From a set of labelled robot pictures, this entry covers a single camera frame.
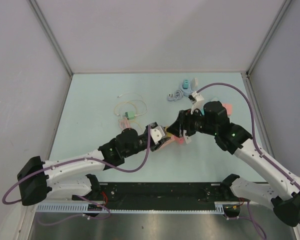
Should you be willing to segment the pink power strip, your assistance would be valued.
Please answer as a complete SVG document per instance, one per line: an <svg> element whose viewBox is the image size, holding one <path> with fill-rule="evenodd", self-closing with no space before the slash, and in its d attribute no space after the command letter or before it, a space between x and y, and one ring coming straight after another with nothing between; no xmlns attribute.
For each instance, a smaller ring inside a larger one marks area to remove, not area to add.
<svg viewBox="0 0 300 240"><path fill-rule="evenodd" d="M172 136L170 137L170 139L167 140L167 141L162 145L162 147L164 148L164 147L168 146L169 144L171 144L171 143L173 143L173 142L179 143L179 142L180 142L180 138L178 138L178 137L172 135Z"/></svg>

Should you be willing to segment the white cube charger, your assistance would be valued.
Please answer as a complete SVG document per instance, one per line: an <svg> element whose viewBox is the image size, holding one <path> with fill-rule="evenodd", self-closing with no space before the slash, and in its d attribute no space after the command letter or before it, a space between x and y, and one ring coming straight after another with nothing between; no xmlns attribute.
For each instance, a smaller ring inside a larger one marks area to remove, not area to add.
<svg viewBox="0 0 300 240"><path fill-rule="evenodd" d="M192 141L189 136L185 135L183 138L184 138L184 141L185 141L186 144L189 144Z"/></svg>

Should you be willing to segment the green charger plug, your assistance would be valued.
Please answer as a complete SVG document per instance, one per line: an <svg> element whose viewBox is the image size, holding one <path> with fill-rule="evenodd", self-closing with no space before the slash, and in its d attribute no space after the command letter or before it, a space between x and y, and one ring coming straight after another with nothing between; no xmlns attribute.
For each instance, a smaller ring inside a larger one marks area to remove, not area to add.
<svg viewBox="0 0 300 240"><path fill-rule="evenodd" d="M126 111L124 113L124 117L127 119L127 120L134 120L136 115L135 115L135 112L134 111Z"/></svg>

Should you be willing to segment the blue round power strip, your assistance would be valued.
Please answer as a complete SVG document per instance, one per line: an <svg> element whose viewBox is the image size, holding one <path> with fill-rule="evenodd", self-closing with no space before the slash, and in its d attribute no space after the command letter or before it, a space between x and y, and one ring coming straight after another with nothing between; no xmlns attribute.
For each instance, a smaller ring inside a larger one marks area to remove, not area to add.
<svg viewBox="0 0 300 240"><path fill-rule="evenodd" d="M181 100L183 97L188 97L192 92L193 90L191 88L185 89L183 87L180 87L174 93L169 93L167 96L167 100L169 102L175 102Z"/></svg>

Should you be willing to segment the teal charger plug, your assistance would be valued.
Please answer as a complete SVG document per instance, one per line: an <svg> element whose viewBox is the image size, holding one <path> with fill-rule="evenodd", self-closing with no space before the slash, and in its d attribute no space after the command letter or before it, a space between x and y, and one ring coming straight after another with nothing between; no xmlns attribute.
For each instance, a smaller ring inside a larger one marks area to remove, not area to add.
<svg viewBox="0 0 300 240"><path fill-rule="evenodd" d="M191 83L188 79L184 79L182 83L182 89L183 90L188 90L191 87Z"/></svg>

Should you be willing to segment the teal triangular power strip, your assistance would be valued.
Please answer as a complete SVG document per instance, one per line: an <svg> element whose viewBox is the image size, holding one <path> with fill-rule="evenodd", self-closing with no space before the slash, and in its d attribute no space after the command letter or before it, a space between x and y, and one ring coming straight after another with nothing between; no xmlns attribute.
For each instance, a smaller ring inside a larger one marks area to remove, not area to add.
<svg viewBox="0 0 300 240"><path fill-rule="evenodd" d="M217 97L213 97L213 98L207 100L207 103L208 103L208 102L217 102L217 101L219 101L219 99L218 99Z"/></svg>

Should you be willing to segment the white square adapter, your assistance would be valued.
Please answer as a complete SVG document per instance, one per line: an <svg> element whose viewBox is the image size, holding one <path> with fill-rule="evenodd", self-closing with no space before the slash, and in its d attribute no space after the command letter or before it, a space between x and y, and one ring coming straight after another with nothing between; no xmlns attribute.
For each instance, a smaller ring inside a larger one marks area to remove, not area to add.
<svg viewBox="0 0 300 240"><path fill-rule="evenodd" d="M198 88L198 84L199 84L198 79L194 77L190 82L191 89L195 91Z"/></svg>

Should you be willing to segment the pink cube socket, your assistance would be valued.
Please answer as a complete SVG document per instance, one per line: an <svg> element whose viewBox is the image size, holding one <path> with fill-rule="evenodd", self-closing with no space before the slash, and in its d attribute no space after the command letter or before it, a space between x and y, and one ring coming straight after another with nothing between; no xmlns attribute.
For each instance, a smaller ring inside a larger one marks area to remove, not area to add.
<svg viewBox="0 0 300 240"><path fill-rule="evenodd" d="M222 106L226 109L227 115L231 116L233 113L233 106L229 103L223 103Z"/></svg>

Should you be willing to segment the pink square adapter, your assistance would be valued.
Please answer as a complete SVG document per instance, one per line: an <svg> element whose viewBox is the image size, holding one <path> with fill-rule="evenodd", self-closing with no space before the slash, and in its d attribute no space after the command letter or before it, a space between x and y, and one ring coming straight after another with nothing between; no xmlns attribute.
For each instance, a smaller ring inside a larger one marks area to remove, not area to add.
<svg viewBox="0 0 300 240"><path fill-rule="evenodd" d="M185 138L184 137L176 137L175 138L175 141L179 144L179 145L182 145L184 142L185 142Z"/></svg>

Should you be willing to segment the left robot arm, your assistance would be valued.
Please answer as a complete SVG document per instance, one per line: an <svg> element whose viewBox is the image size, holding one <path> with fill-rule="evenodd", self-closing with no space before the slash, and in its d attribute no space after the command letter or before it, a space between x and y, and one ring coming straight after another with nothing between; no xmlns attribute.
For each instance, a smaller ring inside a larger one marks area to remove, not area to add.
<svg viewBox="0 0 300 240"><path fill-rule="evenodd" d="M81 156L55 161L34 156L17 174L20 202L32 206L46 199L95 200L101 188L94 171L115 169L128 173L120 167L126 158L140 152L148 156L170 139L165 128L154 122L143 134L125 128L109 142Z"/></svg>

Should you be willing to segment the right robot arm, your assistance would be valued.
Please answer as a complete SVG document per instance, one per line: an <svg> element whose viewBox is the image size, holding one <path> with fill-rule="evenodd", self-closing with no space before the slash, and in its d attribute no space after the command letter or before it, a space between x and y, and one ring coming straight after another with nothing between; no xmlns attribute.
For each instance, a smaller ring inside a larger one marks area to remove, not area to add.
<svg viewBox="0 0 300 240"><path fill-rule="evenodd" d="M178 113L168 133L182 137L202 133L214 137L216 144L253 168L269 187L252 183L238 175L229 175L220 188L221 196L251 200L271 210L286 225L300 223L300 177L283 167L242 126L230 122L227 110L219 101L210 101L203 110L188 109Z"/></svg>

